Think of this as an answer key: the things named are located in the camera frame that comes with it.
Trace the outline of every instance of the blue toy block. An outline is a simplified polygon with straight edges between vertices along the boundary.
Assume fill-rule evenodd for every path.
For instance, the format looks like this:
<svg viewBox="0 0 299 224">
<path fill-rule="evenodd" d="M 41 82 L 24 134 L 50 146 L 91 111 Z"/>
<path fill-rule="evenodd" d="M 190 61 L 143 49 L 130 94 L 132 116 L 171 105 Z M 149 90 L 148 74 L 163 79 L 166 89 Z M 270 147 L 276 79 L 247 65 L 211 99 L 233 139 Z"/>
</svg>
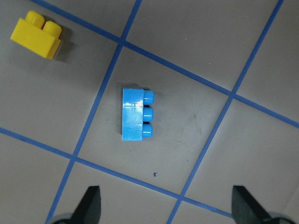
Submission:
<svg viewBox="0 0 299 224">
<path fill-rule="evenodd" d="M 153 127 L 144 122 L 153 120 L 154 111 L 144 106 L 154 103 L 154 92 L 142 89 L 123 89 L 122 94 L 122 140 L 142 141 L 142 138 L 151 138 Z"/>
</svg>

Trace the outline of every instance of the yellow brick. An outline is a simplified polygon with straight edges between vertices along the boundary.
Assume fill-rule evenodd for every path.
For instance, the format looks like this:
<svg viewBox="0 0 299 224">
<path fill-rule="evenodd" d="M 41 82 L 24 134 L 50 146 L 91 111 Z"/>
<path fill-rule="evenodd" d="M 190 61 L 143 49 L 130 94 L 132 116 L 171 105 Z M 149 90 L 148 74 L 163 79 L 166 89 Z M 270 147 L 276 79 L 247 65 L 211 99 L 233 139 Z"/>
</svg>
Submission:
<svg viewBox="0 0 299 224">
<path fill-rule="evenodd" d="M 43 29 L 44 18 L 29 11 L 26 19 L 20 18 L 10 39 L 38 55 L 52 59 L 59 47 L 59 36 L 62 29 L 52 21 L 46 22 Z"/>
</svg>

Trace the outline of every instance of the floor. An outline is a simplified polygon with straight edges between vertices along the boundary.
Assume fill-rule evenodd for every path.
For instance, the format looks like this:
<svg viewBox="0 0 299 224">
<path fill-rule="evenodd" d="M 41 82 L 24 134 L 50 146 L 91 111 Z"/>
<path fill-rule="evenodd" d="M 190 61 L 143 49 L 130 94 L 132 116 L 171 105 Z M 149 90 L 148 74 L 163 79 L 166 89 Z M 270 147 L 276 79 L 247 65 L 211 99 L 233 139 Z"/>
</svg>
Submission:
<svg viewBox="0 0 299 224">
<path fill-rule="evenodd" d="M 0 11 L 0 220 L 51 223 L 100 185 L 100 224 L 233 224 L 244 185 L 299 223 L 299 1 L 11 0 Z M 54 60 L 9 38 L 35 10 Z M 124 87 L 154 136 L 121 141 Z"/>
</svg>

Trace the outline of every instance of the gray surface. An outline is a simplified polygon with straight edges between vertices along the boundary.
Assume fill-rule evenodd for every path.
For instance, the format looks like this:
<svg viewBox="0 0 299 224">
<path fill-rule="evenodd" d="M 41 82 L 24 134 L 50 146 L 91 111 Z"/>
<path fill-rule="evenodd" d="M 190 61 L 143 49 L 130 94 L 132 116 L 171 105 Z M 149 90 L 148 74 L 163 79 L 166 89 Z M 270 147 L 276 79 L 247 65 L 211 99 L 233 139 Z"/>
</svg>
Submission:
<svg viewBox="0 0 299 224">
<path fill-rule="evenodd" d="M 49 1 L 120 36 L 134 1 Z M 143 1 L 128 40 L 232 89 L 276 1 Z M 297 8 L 285 1 L 238 94 L 298 121 Z M 36 10 L 63 26 L 55 60 L 9 40 Z M 0 127 L 72 153 L 116 43 L 29 0 L 1 3 Z M 154 137 L 121 141 L 121 88 L 156 93 Z M 180 193 L 227 96 L 123 48 L 79 157 Z M 230 212 L 233 184 L 299 222 L 299 129 L 233 101 L 187 197 Z M 0 222 L 44 223 L 68 160 L 0 134 Z M 55 215 L 101 186 L 101 223 L 167 221 L 174 198 L 75 163 Z M 182 203 L 173 223 L 233 220 Z"/>
</svg>

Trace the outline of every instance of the building block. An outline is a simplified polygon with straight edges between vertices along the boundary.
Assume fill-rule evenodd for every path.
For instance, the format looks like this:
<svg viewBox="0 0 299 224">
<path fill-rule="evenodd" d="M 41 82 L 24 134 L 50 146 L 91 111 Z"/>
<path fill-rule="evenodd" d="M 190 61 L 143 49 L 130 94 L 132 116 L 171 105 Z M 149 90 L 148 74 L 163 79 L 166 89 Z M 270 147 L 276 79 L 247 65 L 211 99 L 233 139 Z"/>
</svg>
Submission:
<svg viewBox="0 0 299 224">
<path fill-rule="evenodd" d="M 62 29 L 52 21 L 44 23 L 42 15 L 29 11 L 25 19 L 19 19 L 10 39 L 44 58 L 53 59 Z"/>
<path fill-rule="evenodd" d="M 154 131 L 147 122 L 153 120 L 154 111 L 147 105 L 154 103 L 154 92 L 123 89 L 122 94 L 122 140 L 142 141 L 142 138 L 151 138 Z"/>
</svg>

